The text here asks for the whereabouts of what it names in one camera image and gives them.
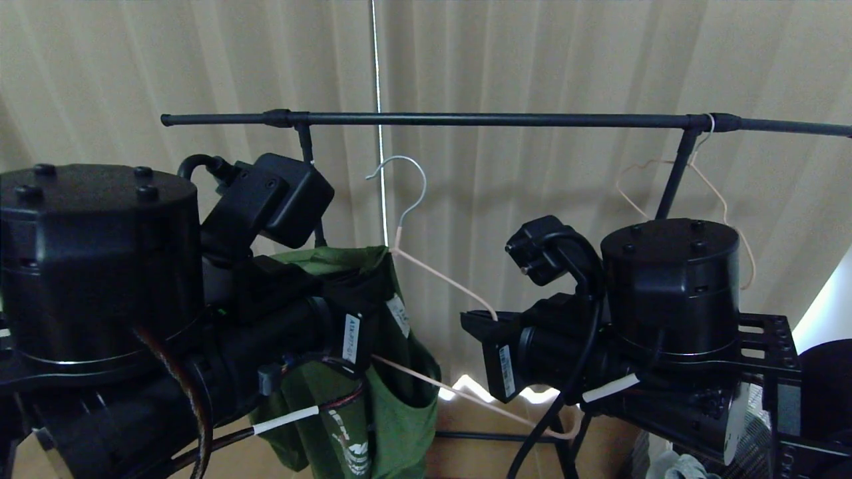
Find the cylindrical motor housing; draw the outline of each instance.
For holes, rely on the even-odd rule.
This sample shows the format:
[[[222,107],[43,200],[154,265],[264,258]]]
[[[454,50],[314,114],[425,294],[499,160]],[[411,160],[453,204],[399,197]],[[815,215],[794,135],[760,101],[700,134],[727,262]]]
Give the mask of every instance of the cylindrical motor housing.
[[[204,306],[195,186],[141,166],[39,164],[0,175],[3,312],[14,348],[61,373],[150,354]]]
[[[735,351],[740,316],[740,236],[685,218],[621,228],[601,242],[613,329],[651,355],[659,330],[667,360]]]

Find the beige curtain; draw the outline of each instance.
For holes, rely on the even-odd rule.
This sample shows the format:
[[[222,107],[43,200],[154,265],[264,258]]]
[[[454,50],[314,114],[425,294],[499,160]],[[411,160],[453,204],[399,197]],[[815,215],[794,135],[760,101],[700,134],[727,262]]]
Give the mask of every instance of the beige curtain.
[[[852,4],[784,2],[377,2],[384,111],[703,113],[852,121]],[[0,170],[38,162],[149,164],[192,153],[301,158],[296,135],[266,126],[166,129],[160,113],[272,107],[372,111],[371,4],[351,2],[0,2]],[[381,243],[372,127],[313,128],[318,167],[337,191],[332,245]],[[384,155],[429,174],[403,246],[499,309],[545,288],[503,252],[533,218],[554,214],[597,244],[638,216],[615,193],[628,164],[672,159],[679,131],[385,127]],[[852,239],[852,143],[726,133],[701,149],[758,262],[742,309],[803,314]],[[653,213],[668,166],[629,175]],[[216,200],[199,173],[202,215]],[[389,168],[391,235],[419,194],[409,165]],[[687,172],[673,216],[719,219]],[[270,244],[257,245],[269,253]],[[743,276],[748,275],[745,257]],[[478,305],[408,264],[413,327],[454,380],[482,381],[479,344],[458,312]]]
[[[387,111],[704,113],[852,122],[852,4],[782,2],[386,2],[377,11]],[[674,159],[681,131],[384,129],[385,155],[419,159],[424,205],[405,249],[498,309],[521,310],[573,281],[535,287],[503,251],[525,221],[554,214],[599,244],[642,218],[618,196],[628,164]],[[757,256],[744,311],[797,322],[852,242],[852,142],[771,133],[713,136],[699,163]],[[632,171],[625,190],[653,215],[670,167]],[[389,216],[419,193],[405,164]],[[690,171],[671,216],[719,220]],[[741,275],[749,274],[745,252]],[[479,344],[458,311],[479,306],[400,265],[415,328],[451,379],[482,383]]]
[[[371,10],[359,2],[0,2],[0,170],[34,163],[147,164],[176,171],[193,153],[300,159],[292,130],[177,126],[161,113],[276,107],[371,111]],[[313,132],[336,190],[334,245],[381,241],[375,128]],[[215,183],[202,172],[202,217]],[[260,253],[272,243],[258,241]]]

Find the clothing tag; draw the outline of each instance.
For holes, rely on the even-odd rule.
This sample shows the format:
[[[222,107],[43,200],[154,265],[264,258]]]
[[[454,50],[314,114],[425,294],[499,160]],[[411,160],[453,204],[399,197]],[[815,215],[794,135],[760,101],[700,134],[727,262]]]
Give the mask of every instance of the clothing tag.
[[[361,327],[361,320],[352,316],[346,315],[346,324],[343,329],[343,353],[341,356],[344,360],[355,363],[358,358],[358,329]]]
[[[515,373],[512,371],[512,356],[509,345],[506,344],[499,350],[500,369],[503,370],[503,390],[506,397],[515,393]]]
[[[396,324],[400,325],[402,335],[408,339],[408,334],[412,331],[412,327],[408,326],[408,313],[406,313],[406,306],[402,303],[400,295],[394,294],[394,297],[388,300],[388,310],[396,320]]]

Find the clothing rack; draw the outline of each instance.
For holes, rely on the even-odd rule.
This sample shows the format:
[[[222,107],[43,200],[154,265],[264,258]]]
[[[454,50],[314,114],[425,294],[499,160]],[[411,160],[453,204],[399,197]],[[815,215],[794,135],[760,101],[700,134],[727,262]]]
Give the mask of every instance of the clothing rack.
[[[729,131],[768,131],[798,133],[818,136],[845,136],[852,138],[852,125],[805,123],[796,121],[742,118],[730,113],[701,113],[687,115],[655,114],[560,114],[560,113],[313,113],[293,112],[287,109],[269,110],[264,113],[236,114],[193,114],[160,117],[165,126],[179,124],[265,124],[276,128],[293,128],[298,132],[302,155],[306,162],[314,162],[310,126],[336,125],[410,125],[410,126],[517,126],[559,128],[649,128],[683,130],[677,146],[674,164],[665,184],[663,197],[659,201],[655,219],[669,215],[683,172],[688,166],[695,141],[704,132],[726,133]],[[317,227],[318,245],[325,243],[322,224]],[[561,430],[556,417],[551,425],[554,431]],[[484,441],[518,441],[525,436],[481,432],[436,431],[435,437],[475,439]],[[569,465],[567,441],[543,436],[541,443],[552,443],[556,447],[563,474],[567,476]]]

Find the white sleeve on cable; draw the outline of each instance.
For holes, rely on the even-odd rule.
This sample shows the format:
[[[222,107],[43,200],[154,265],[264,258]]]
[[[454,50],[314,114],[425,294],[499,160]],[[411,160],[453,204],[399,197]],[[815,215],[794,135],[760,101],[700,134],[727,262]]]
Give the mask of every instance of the white sleeve on cable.
[[[615,393],[621,392],[637,384],[639,384],[639,378],[636,377],[635,373],[631,373],[621,379],[616,379],[611,383],[606,383],[600,388],[595,388],[593,390],[588,390],[584,392],[583,401],[597,401],[599,399],[607,397],[608,395],[613,395]]]
[[[310,416],[316,416],[320,413],[320,408],[318,406],[311,406],[305,409],[299,409],[290,414],[285,414],[284,416],[280,416],[275,419],[269,419],[266,422],[255,424],[252,429],[255,430],[255,435],[261,434],[262,432],[266,432],[271,429],[275,429],[278,426],[283,426],[284,424],[289,424],[292,422],[296,422],[299,419],[305,419]]]

